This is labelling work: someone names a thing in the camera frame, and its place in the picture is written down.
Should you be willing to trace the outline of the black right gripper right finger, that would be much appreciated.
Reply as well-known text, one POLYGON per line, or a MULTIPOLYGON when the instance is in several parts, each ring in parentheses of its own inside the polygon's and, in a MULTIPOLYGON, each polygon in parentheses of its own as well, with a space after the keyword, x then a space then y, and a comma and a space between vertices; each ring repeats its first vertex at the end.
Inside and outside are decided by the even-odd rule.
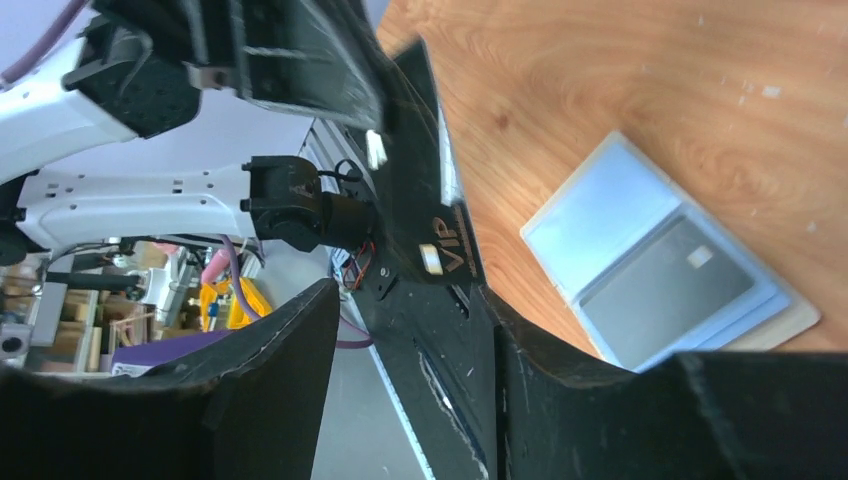
POLYGON ((489 289, 505 479, 843 479, 843 353, 684 352, 643 373, 541 329, 489 289))

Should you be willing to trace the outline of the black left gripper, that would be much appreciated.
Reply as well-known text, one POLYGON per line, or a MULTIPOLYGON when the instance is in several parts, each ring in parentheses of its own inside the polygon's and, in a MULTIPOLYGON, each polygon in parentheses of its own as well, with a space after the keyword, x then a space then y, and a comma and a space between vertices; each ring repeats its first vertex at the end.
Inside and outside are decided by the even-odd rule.
POLYGON ((62 78, 151 138, 191 122, 202 89, 269 111, 381 130, 385 55, 360 1, 94 1, 62 78))

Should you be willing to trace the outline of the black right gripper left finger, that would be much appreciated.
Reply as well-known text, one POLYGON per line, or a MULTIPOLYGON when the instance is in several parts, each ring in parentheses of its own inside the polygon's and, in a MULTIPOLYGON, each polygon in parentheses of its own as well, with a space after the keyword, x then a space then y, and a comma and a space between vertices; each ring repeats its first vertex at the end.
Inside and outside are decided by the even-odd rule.
POLYGON ((339 326, 321 279, 148 370, 90 381, 1 371, 5 479, 307 479, 339 326))

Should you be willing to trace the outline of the black credit card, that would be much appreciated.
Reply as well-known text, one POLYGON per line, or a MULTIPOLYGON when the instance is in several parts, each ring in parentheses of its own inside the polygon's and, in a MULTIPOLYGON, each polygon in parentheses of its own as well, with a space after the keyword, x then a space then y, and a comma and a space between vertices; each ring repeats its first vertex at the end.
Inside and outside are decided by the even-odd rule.
POLYGON ((387 161, 375 174, 385 249, 405 279, 482 284, 482 259, 423 39, 391 59, 387 80, 387 161))
POLYGON ((633 250, 581 307, 618 363, 635 370, 754 286, 746 270, 681 216, 633 250))

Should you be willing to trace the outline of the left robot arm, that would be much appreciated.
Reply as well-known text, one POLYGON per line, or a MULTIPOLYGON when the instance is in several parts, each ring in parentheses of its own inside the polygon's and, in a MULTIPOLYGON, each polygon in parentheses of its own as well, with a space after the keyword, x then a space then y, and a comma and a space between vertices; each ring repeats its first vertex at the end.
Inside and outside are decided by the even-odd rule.
POLYGON ((385 57, 363 1, 95 1, 90 23, 71 1, 1 74, 1 262, 61 254, 108 237, 218 246, 281 240, 309 252, 363 244, 374 210, 323 190, 323 173, 290 155, 223 163, 107 154, 194 120, 207 90, 262 109, 380 131, 389 110, 385 57))

